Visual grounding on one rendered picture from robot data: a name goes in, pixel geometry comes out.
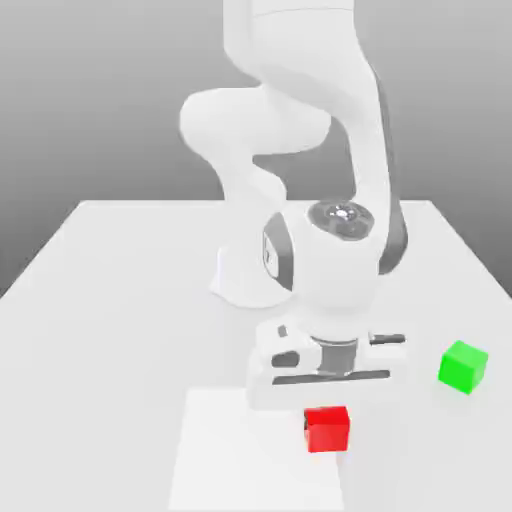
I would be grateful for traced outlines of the small red cube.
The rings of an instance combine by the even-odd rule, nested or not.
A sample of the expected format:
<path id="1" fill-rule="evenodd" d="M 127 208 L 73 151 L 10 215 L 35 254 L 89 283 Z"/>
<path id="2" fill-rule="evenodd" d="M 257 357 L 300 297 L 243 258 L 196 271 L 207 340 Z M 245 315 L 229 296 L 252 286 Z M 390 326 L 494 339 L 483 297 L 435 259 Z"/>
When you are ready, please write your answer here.
<path id="1" fill-rule="evenodd" d="M 310 453 L 345 452 L 351 420 L 344 406 L 304 410 L 304 436 Z"/>

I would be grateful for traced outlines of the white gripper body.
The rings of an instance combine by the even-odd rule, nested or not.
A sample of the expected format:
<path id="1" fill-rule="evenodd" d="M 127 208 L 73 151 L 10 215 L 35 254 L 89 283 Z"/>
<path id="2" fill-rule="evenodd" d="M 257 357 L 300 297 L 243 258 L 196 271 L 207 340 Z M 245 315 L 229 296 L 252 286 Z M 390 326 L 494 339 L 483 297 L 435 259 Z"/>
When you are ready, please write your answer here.
<path id="1" fill-rule="evenodd" d="M 406 381 L 404 361 L 358 361 L 347 374 L 311 368 L 251 370 L 246 395 L 254 410 L 354 407 L 398 393 Z"/>

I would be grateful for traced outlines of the small green cube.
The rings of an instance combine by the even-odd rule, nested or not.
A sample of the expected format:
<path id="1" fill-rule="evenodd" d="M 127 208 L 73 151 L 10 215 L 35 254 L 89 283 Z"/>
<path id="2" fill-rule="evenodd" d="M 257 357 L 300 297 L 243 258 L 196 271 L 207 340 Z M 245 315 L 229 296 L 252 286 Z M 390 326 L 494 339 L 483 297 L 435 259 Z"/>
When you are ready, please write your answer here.
<path id="1" fill-rule="evenodd" d="M 488 353 L 457 340 L 442 355 L 438 380 L 470 395 L 484 377 Z"/>

